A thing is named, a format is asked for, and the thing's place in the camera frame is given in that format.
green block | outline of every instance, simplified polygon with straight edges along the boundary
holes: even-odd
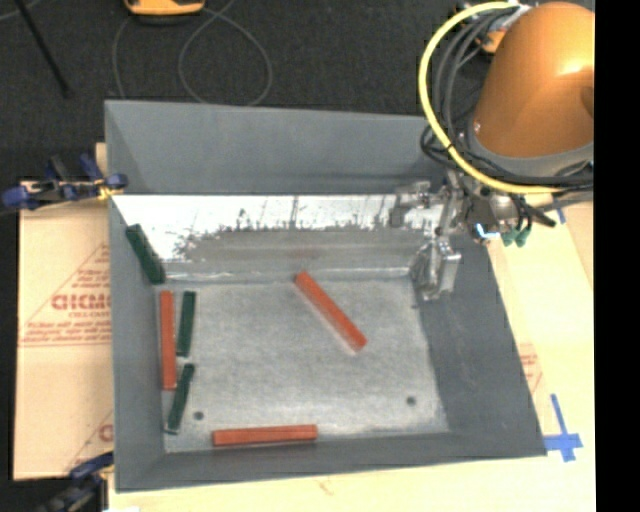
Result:
[[[182,294],[182,311],[180,313],[180,326],[178,327],[178,341],[176,343],[176,354],[182,357],[189,357],[189,352],[191,351],[195,311],[196,292],[184,292]]]
[[[142,226],[140,224],[128,226],[126,235],[149,281],[152,284],[164,283],[166,279],[164,267],[144,234]]]
[[[509,247],[520,233],[516,228],[511,228],[507,233],[502,233],[502,243],[505,247]]]
[[[171,404],[171,411],[169,411],[169,419],[165,427],[165,432],[168,434],[177,434],[180,431],[180,423],[182,422],[182,415],[184,414],[184,408],[187,405],[187,398],[189,398],[189,388],[191,387],[191,380],[193,374],[196,371],[196,367],[191,363],[185,364],[180,374],[180,380],[176,386],[176,391],[173,395],[173,403]]]
[[[529,238],[530,234],[531,234],[531,226],[527,226],[518,234],[516,238],[516,245],[518,247],[524,247],[524,245],[527,243],[527,238]]]

wire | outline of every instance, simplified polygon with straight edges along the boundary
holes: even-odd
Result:
[[[451,155],[451,158],[458,164],[458,166],[473,178],[496,190],[513,194],[549,194],[553,192],[559,192],[560,189],[554,187],[536,185],[514,185],[505,183],[503,181],[487,176],[486,174],[475,168],[473,165],[471,165],[469,162],[467,162],[454,147],[453,143],[438,122],[433,107],[431,106],[429,92],[427,91],[427,73],[431,57],[442,39],[453,27],[455,27],[461,21],[464,21],[465,19],[482,12],[492,11],[495,9],[511,8],[513,8],[513,4],[509,2],[488,2],[485,4],[476,5],[455,14],[436,31],[434,36],[427,44],[427,47],[422,55],[422,59],[420,60],[420,67],[418,70],[418,92],[420,95],[420,102],[422,103],[422,108],[427,117],[427,120],[429,121],[429,124],[433,129],[435,136],[441,142],[442,146],[447,149],[447,151]]]
[[[518,176],[504,167],[490,161],[489,159],[472,153],[465,147],[464,153],[470,156],[474,160],[485,164],[487,168],[483,168],[483,172],[487,176],[495,179],[499,179],[504,183],[512,183],[514,185],[546,185],[562,187],[562,190],[572,189],[574,187],[581,187],[585,185],[591,185],[593,183],[593,177],[589,175],[578,175],[578,173],[587,168],[589,161],[579,162],[570,166],[573,170],[571,176],[557,175],[557,176]]]
[[[482,88],[481,85],[476,84],[474,87],[472,87],[467,94],[468,95],[472,95],[475,94],[476,92],[478,92],[480,89]],[[459,120],[463,117],[466,117],[467,114],[469,114],[473,109],[475,108],[475,105],[470,105],[467,108],[465,108],[460,114],[458,114],[456,116],[456,120]],[[431,129],[431,125],[427,124],[427,126],[425,126],[424,131],[422,132],[422,136],[420,137],[420,147],[422,148],[422,151],[424,152],[425,155],[427,155],[430,158],[434,158],[434,155],[432,152],[434,153],[438,153],[440,155],[446,153],[447,151],[444,148],[437,148],[435,146],[433,146],[431,144],[431,141],[433,140],[433,138],[435,137],[433,130]],[[453,169],[458,169],[458,166],[455,165],[453,162],[451,162],[450,160],[448,160],[448,163],[452,164],[452,168]]]
[[[433,103],[436,108],[439,109],[439,112],[442,113],[442,98],[440,91],[440,83],[442,82],[442,75],[444,74],[444,70],[449,64],[451,55],[455,51],[456,47],[464,39],[464,37],[472,30],[471,25],[464,26],[460,32],[458,32],[455,36],[453,36],[450,43],[445,48],[444,54],[442,55],[440,62],[438,63],[438,67],[436,68],[435,76],[431,78],[431,90],[433,91]]]
[[[33,0],[33,2],[26,5],[26,8],[31,9],[32,7],[35,7],[40,2],[42,2],[42,0]],[[16,16],[19,16],[19,15],[20,15],[20,10],[16,9],[14,11],[8,12],[7,14],[0,15],[0,21],[8,20],[10,18],[15,18]]]
[[[553,202],[540,207],[543,212],[568,208],[570,206],[593,201],[593,191],[575,192],[573,197],[559,200],[554,196]]]
[[[484,19],[480,19],[477,23],[470,25],[471,30],[465,36],[464,40],[455,56],[453,57],[452,67],[454,72],[450,73],[445,82],[444,89],[444,106],[442,110],[442,116],[445,121],[445,126],[449,128],[449,133],[451,136],[455,133],[455,126],[453,124],[453,116],[451,114],[451,97],[453,96],[453,86],[455,83],[455,79],[458,76],[458,70],[462,67],[462,61],[464,58],[464,53],[467,48],[478,38],[478,35],[482,32],[487,32],[491,24],[497,19],[501,18],[504,14],[502,12],[498,12],[497,14],[490,15]]]
[[[240,32],[244,37],[246,37],[249,42],[251,42],[260,52],[260,54],[262,55],[262,58],[264,60],[265,63],[265,67],[267,70],[267,81],[266,81],[266,85],[264,87],[264,89],[262,90],[262,92],[260,93],[260,95],[247,103],[247,105],[250,106],[254,106],[259,104],[261,101],[264,100],[264,98],[266,98],[269,94],[269,92],[271,91],[271,87],[273,85],[273,65],[271,63],[271,59],[269,58],[269,55],[267,54],[266,50],[264,49],[264,47],[258,42],[258,40],[253,36],[253,34],[251,34],[251,32],[249,32],[247,29],[245,29],[244,27],[240,26],[238,23],[236,23],[235,21],[233,21],[232,19],[228,18],[227,16],[224,15],[224,13],[231,8],[231,6],[236,2],[236,0],[230,0],[229,2],[227,2],[219,11],[214,11],[212,9],[209,9],[207,7],[204,8],[204,11],[207,12],[208,14],[210,14],[212,17],[209,18],[207,21],[205,21],[200,27],[198,27],[195,32],[193,32],[191,34],[191,36],[189,36],[189,39],[187,40],[187,42],[183,45],[183,47],[180,50],[180,55],[178,57],[178,76],[180,78],[180,82],[182,83],[182,86],[184,87],[184,89],[187,91],[187,94],[194,100],[200,102],[200,103],[207,103],[207,101],[205,101],[203,98],[201,98],[198,94],[195,93],[195,91],[193,91],[193,89],[189,86],[189,84],[187,83],[186,78],[184,77],[184,72],[183,72],[183,63],[184,63],[184,58],[185,55],[187,54],[187,51],[189,49],[189,47],[191,46],[191,44],[193,43],[193,41],[207,28],[209,27],[214,21],[216,20],[221,20],[224,23],[227,23],[228,25],[230,25],[232,28],[236,29],[238,32]],[[124,29],[127,27],[127,25],[130,23],[131,21],[131,17],[127,17],[127,19],[125,19],[122,24],[120,25],[120,27],[118,28],[118,31],[116,32],[116,35],[114,37],[113,40],[113,44],[111,46],[111,66],[113,69],[113,75],[116,81],[116,87],[118,89],[118,95],[121,98],[126,98],[126,94],[124,91],[124,87],[122,86],[122,79],[120,76],[120,71],[119,71],[119,64],[118,64],[118,47],[120,44],[120,39],[122,37],[122,33],[124,32]]]
[[[462,59],[462,61],[459,64],[459,67],[464,66],[467,62],[469,62],[476,55],[478,55],[480,53],[480,50],[482,50],[482,46],[480,45],[476,46],[472,51],[469,52],[469,55],[467,55],[464,59]]]
[[[253,34],[251,34],[251,32],[249,32],[244,27],[238,25],[232,19],[227,18],[223,14],[223,12],[226,11],[229,7],[231,7],[231,5],[234,2],[235,2],[235,0],[231,0],[222,10],[217,11],[217,12],[216,11],[212,11],[211,9],[205,8],[204,10],[206,12],[208,12],[209,14],[211,14],[212,18],[210,18],[209,20],[204,22],[200,26],[200,28],[198,28],[198,30],[196,30],[191,35],[189,40],[182,47],[182,51],[180,52],[180,57],[178,58],[178,75],[180,77],[180,82],[182,83],[182,86],[187,90],[189,95],[192,98],[194,98],[195,100],[199,101],[200,103],[208,103],[208,102],[206,100],[204,100],[203,98],[201,98],[200,96],[198,96],[193,91],[193,89],[191,89],[191,87],[189,86],[189,84],[187,83],[187,81],[186,81],[186,79],[184,77],[184,72],[182,70],[182,65],[183,65],[183,62],[184,62],[184,56],[187,53],[187,50],[189,49],[191,43],[193,43],[193,41],[200,35],[200,33],[204,29],[206,29],[209,25],[211,25],[217,19],[220,19],[220,20],[224,21],[225,23],[228,23],[233,28],[235,28],[238,32],[240,32],[243,36],[245,36],[251,43],[253,43],[253,45],[262,54],[262,58],[264,60],[265,66],[267,68],[267,83],[266,83],[264,89],[262,90],[262,93],[256,99],[254,99],[253,101],[250,101],[249,103],[247,103],[247,105],[257,105],[257,104],[259,104],[264,98],[267,97],[267,95],[269,94],[269,92],[271,90],[271,86],[273,85],[273,65],[271,64],[271,59],[269,58],[269,55],[267,54],[267,52],[264,49],[264,47],[258,42],[258,40],[253,36]]]
[[[533,206],[528,204],[523,196],[512,195],[511,200],[514,202],[515,205],[517,205],[517,208],[518,208],[518,217],[519,217],[518,230],[520,230],[520,227],[522,227],[522,222],[521,222],[522,218],[527,219],[527,226],[531,226],[533,219],[536,219],[541,224],[544,224],[545,226],[548,226],[550,228],[556,225],[555,220],[553,220],[550,217],[547,217],[544,214],[544,211],[542,209],[534,208]]]

red block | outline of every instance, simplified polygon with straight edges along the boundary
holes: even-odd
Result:
[[[307,273],[300,272],[295,279],[298,288],[318,308],[322,315],[335,327],[355,351],[367,344],[367,338],[347,315],[327,295],[318,283]]]
[[[169,290],[160,292],[160,347],[162,389],[174,390],[177,385],[175,305]]]
[[[318,427],[316,425],[238,428],[215,430],[211,433],[213,446],[314,441],[317,437]]]

